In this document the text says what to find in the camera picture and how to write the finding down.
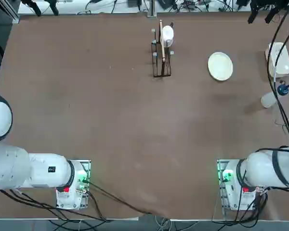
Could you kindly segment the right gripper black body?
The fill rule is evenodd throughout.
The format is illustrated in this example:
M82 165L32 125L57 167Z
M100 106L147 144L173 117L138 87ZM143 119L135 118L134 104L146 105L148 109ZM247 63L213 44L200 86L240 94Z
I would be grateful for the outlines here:
M265 8L267 6L273 6L278 10L287 9L289 7L289 0L252 0L251 9L259 10L260 8Z

